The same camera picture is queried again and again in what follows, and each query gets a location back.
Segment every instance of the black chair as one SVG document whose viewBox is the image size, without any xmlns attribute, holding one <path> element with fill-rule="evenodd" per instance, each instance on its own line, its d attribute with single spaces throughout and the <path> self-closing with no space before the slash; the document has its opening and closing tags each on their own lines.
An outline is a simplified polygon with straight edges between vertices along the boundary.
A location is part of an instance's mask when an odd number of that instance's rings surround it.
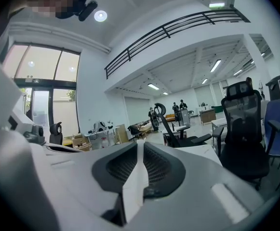
<svg viewBox="0 0 280 231">
<path fill-rule="evenodd" d="M 261 144 L 261 95 L 242 81 L 227 88 L 221 101 L 227 118 L 227 136 L 221 151 L 223 127 L 213 131 L 217 138 L 218 156 L 223 167 L 242 178 L 256 182 L 258 190 L 262 177 L 269 173 L 268 155 Z"/>
<path fill-rule="evenodd" d="M 143 139 L 143 135 L 142 135 L 142 132 L 138 130 L 138 128 L 134 125 L 132 126 L 129 126 L 128 127 L 128 130 L 130 131 L 131 135 L 132 135 L 132 138 L 133 138 L 133 141 L 134 141 L 134 138 L 138 138 L 138 137 L 142 137 Z"/>
<path fill-rule="evenodd" d="M 185 126 L 183 128 L 180 128 L 177 130 L 177 132 L 180 132 L 180 139 L 178 140 L 172 130 L 169 127 L 169 124 L 167 123 L 166 119 L 164 118 L 164 114 L 166 113 L 166 108 L 164 107 L 163 104 L 161 103 L 156 103 L 155 104 L 157 107 L 161 108 L 161 112 L 160 114 L 158 114 L 158 117 L 160 117 L 160 119 L 162 120 L 162 123 L 164 124 L 165 129 L 167 130 L 170 138 L 168 138 L 167 136 L 165 136 L 166 141 L 168 143 L 168 146 L 174 147 L 174 148 L 180 148 L 180 147 L 190 147 L 190 146 L 197 146 L 197 145 L 203 145 L 206 144 L 205 141 L 209 140 L 212 136 L 210 134 L 206 134 L 204 136 L 201 137 L 196 137 L 196 136 L 192 136 L 189 138 L 184 138 L 184 131 L 188 128 L 190 128 L 190 126 Z"/>
<path fill-rule="evenodd" d="M 50 143 L 52 144 L 63 144 L 63 134 L 61 122 L 50 126 Z"/>
</svg>

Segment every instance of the chair headrest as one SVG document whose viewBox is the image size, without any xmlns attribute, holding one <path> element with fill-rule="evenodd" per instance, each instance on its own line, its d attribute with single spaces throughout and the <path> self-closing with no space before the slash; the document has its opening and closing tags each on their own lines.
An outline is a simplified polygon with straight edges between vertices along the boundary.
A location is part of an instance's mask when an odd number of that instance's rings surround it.
<svg viewBox="0 0 280 231">
<path fill-rule="evenodd" d="M 156 105 L 157 107 L 160 107 L 160 108 L 161 108 L 160 115 L 164 116 L 164 114 L 165 114 L 166 111 L 167 111 L 166 108 L 164 107 L 164 105 L 161 104 L 161 103 L 155 103 L 155 105 Z"/>
<path fill-rule="evenodd" d="M 61 122 L 53 124 L 50 126 L 50 133 L 53 135 L 58 135 L 60 133 L 62 133 L 62 126 L 61 126 Z"/>
<path fill-rule="evenodd" d="M 228 100 L 239 99 L 254 94 L 254 90 L 247 81 L 235 83 L 227 88 Z"/>
</svg>

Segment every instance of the rectangular light fixture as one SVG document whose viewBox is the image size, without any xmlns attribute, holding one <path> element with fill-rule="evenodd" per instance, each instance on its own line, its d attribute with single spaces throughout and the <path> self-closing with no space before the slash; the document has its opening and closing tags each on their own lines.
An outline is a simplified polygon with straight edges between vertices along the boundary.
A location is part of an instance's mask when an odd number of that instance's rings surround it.
<svg viewBox="0 0 280 231">
<path fill-rule="evenodd" d="M 236 72 L 234 75 L 238 75 L 241 71 L 242 71 L 242 69 L 240 71 Z"/>
<path fill-rule="evenodd" d="M 210 3 L 209 7 L 213 8 L 213 7 L 224 7 L 225 3 L 224 2 L 220 2 L 220 3 Z"/>
<path fill-rule="evenodd" d="M 221 63 L 221 59 L 218 59 L 215 63 L 215 65 L 213 66 L 213 68 L 211 69 L 211 72 L 215 71 L 215 69 L 218 67 L 218 65 Z"/>
<path fill-rule="evenodd" d="M 158 87 L 155 87 L 155 86 L 154 86 L 153 84 L 151 84 L 151 83 L 150 83 L 150 84 L 148 84 L 148 86 L 149 86 L 149 87 L 151 87 L 151 88 L 153 88 L 153 89 L 155 89 L 155 90 L 159 90 L 159 88 L 158 88 Z"/>
</svg>

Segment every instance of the round ceiling light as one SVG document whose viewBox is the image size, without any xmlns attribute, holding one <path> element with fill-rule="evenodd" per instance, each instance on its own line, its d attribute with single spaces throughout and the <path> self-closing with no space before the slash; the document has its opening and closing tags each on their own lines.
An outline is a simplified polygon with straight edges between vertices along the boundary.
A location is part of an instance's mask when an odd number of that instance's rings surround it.
<svg viewBox="0 0 280 231">
<path fill-rule="evenodd" d="M 28 62 L 28 66 L 34 67 L 34 66 L 35 66 L 35 63 L 34 63 L 34 62 Z"/>
<path fill-rule="evenodd" d="M 107 19 L 107 13 L 103 10 L 99 10 L 95 13 L 94 18 L 98 22 L 105 21 Z"/>
</svg>

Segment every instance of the blue chair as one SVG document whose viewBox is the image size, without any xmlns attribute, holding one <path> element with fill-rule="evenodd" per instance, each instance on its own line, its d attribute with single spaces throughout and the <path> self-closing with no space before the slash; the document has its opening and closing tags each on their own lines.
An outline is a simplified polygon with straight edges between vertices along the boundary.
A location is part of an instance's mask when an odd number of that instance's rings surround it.
<svg viewBox="0 0 280 231">
<path fill-rule="evenodd" d="M 264 126 L 267 154 L 274 160 L 275 157 L 280 157 L 280 99 L 270 101 L 267 104 Z"/>
</svg>

